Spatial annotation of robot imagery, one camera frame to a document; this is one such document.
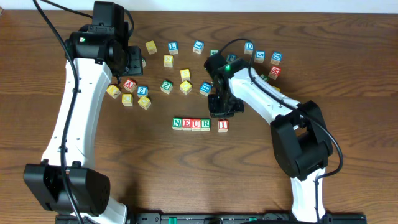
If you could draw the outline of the red I block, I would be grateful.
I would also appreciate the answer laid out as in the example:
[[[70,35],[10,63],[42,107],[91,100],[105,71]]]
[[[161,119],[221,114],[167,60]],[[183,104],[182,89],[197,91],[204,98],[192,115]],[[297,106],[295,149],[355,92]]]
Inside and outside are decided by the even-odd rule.
[[[228,120],[219,120],[218,121],[218,131],[219,132],[227,132],[229,129],[229,122]]]

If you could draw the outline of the green R block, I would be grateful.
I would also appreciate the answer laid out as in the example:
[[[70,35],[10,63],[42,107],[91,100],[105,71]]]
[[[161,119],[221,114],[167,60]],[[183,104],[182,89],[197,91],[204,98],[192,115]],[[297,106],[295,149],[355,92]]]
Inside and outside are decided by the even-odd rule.
[[[201,130],[202,131],[210,131],[211,130],[211,120],[210,119],[202,119],[201,120]]]

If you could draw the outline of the red U block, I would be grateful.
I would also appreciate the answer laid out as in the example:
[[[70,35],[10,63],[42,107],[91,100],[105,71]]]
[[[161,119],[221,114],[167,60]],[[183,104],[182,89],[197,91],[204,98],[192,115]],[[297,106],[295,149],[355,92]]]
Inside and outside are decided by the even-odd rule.
[[[200,119],[192,119],[191,120],[191,130],[192,131],[201,131],[201,120]]]

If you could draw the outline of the red E block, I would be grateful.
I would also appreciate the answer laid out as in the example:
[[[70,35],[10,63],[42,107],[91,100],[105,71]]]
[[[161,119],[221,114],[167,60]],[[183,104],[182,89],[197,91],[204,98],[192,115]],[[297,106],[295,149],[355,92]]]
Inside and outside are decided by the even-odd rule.
[[[191,131],[192,130],[192,119],[183,118],[182,119],[182,129],[184,131]]]

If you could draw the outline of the green N block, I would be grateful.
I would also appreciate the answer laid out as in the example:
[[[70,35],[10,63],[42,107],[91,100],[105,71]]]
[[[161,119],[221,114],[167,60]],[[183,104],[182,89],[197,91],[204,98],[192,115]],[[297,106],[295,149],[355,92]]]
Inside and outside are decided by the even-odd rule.
[[[173,130],[182,130],[182,118],[173,118],[172,129]]]

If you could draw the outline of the blue P block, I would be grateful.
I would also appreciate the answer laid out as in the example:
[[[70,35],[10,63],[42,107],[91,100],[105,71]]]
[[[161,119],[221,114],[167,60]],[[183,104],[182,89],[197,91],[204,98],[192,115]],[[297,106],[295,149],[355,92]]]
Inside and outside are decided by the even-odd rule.
[[[226,61],[227,61],[228,63],[232,63],[232,62],[234,62],[236,59],[237,59],[237,55],[235,55],[235,54],[228,54],[227,57],[226,57]]]

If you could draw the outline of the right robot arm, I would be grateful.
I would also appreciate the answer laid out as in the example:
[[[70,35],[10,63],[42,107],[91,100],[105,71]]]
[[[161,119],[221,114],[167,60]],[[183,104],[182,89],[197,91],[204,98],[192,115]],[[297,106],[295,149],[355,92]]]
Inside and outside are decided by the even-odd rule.
[[[312,101],[293,100],[263,80],[243,59],[228,63],[221,54],[205,61],[205,70],[216,89],[208,96],[213,118],[243,112],[248,104],[271,128],[275,159],[292,184],[292,215],[300,222],[320,221],[326,214],[322,183],[333,153],[322,112]]]

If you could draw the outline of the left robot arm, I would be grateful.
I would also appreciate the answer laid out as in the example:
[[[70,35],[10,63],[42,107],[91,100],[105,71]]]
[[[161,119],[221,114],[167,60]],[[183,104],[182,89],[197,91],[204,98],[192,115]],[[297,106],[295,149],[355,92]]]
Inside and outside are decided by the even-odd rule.
[[[27,164],[23,179],[57,223],[130,223],[109,178],[94,169],[94,143],[112,78],[142,75],[141,50],[128,43],[134,21],[122,6],[96,1],[91,20],[60,41],[67,60],[60,111],[40,163]]]

